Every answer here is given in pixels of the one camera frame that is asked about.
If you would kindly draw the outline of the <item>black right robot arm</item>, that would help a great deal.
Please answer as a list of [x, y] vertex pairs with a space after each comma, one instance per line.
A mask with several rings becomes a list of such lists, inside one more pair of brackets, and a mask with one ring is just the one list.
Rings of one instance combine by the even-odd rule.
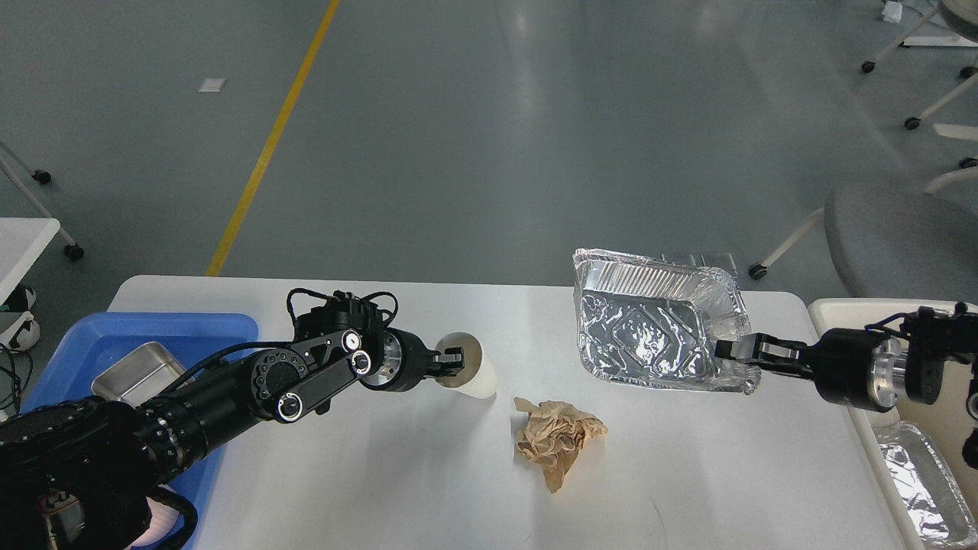
[[941, 394], [944, 365], [967, 365], [972, 378], [965, 410], [976, 418], [976, 313], [964, 302], [951, 311], [919, 306], [862, 328], [829, 328], [817, 342], [751, 333], [720, 340], [714, 358], [810, 380], [828, 403], [887, 413], [904, 398], [933, 405]]

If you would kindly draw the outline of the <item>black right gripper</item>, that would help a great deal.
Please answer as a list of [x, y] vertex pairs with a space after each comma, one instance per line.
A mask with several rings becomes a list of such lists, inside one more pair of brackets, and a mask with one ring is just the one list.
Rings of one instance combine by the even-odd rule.
[[800, 359], [803, 341], [780, 340], [764, 333], [720, 340], [716, 358], [758, 367], [779, 376], [813, 380], [828, 403], [876, 413], [893, 409], [905, 395], [902, 341], [885, 333], [832, 328], [810, 347], [810, 366]]

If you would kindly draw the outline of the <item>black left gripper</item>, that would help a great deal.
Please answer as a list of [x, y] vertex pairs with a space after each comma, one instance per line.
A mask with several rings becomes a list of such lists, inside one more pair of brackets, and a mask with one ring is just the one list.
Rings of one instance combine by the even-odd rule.
[[368, 390], [402, 393], [418, 386], [430, 371], [433, 377], [455, 377], [465, 368], [464, 348], [437, 351], [427, 348], [418, 335], [403, 330], [385, 331], [374, 351], [374, 371], [363, 378]]

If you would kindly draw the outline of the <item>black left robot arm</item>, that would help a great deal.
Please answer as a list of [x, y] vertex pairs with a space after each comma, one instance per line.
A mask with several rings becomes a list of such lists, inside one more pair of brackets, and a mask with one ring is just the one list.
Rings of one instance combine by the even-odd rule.
[[2, 547], [125, 549], [151, 526], [151, 502], [182, 526], [161, 540], [181, 549], [199, 521], [167, 485], [259, 422], [325, 414], [354, 383], [409, 391], [468, 372], [463, 347], [427, 348], [394, 328], [397, 309], [363, 297], [315, 293], [290, 341], [242, 342], [199, 360], [140, 405], [100, 396], [42, 405], [2, 423]]

